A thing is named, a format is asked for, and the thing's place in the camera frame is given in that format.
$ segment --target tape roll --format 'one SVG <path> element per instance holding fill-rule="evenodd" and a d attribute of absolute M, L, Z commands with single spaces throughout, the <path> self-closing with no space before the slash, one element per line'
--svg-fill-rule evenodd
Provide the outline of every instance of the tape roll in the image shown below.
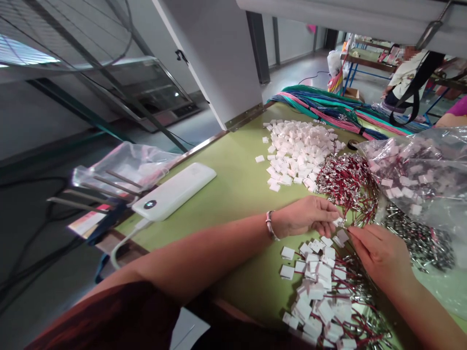
<path fill-rule="evenodd" d="M 358 145 L 358 143 L 359 142 L 357 140 L 349 140 L 349 142 L 347 143 L 347 147 L 351 149 L 352 151 L 356 151 L 357 150 L 356 145 Z"/>

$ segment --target red sleeve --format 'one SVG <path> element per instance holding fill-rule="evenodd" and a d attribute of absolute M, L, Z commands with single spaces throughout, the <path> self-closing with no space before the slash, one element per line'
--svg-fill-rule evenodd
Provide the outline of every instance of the red sleeve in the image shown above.
<path fill-rule="evenodd" d="M 75 305 L 26 349 L 169 349 L 179 313 L 151 283 L 123 284 Z"/>

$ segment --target charging cable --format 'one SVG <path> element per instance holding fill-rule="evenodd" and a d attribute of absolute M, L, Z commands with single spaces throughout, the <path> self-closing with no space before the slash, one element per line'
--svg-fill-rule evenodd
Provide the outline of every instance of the charging cable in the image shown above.
<path fill-rule="evenodd" d="M 136 236 L 138 233 L 140 233 L 141 230 L 148 227 L 150 224 L 152 224 L 152 221 L 148 219 L 141 219 L 139 223 L 135 225 L 134 230 L 128 236 L 126 236 L 120 243 L 118 243 L 116 247 L 112 250 L 110 254 L 110 262 L 112 263 L 112 266 L 115 268 L 115 270 L 120 270 L 121 268 L 121 266 L 117 262 L 117 250 L 130 239 L 132 239 L 134 236 Z"/>

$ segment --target hand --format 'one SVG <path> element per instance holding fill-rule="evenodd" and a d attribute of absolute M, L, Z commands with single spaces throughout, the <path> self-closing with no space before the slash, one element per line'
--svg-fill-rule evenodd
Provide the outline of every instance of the hand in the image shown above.
<path fill-rule="evenodd" d="M 352 226 L 348 231 L 363 267 L 387 296 L 414 293 L 419 283 L 401 238 L 378 225 Z"/>
<path fill-rule="evenodd" d="M 304 234 L 310 229 L 330 238 L 331 232 L 336 231 L 332 222 L 339 217 L 342 214 L 334 204 L 324 198 L 309 195 L 274 212 L 271 223 L 279 239 Z"/>

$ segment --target bangle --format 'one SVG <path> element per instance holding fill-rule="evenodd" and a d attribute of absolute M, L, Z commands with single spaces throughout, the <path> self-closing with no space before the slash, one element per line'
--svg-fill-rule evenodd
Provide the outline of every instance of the bangle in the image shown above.
<path fill-rule="evenodd" d="M 272 229 L 271 225 L 271 215 L 275 210 L 270 210 L 266 213 L 266 225 L 268 225 L 268 231 L 269 234 L 271 235 L 271 238 L 275 240 L 276 242 L 280 241 L 279 238 L 277 238 L 276 234 L 274 233 L 274 230 Z"/>

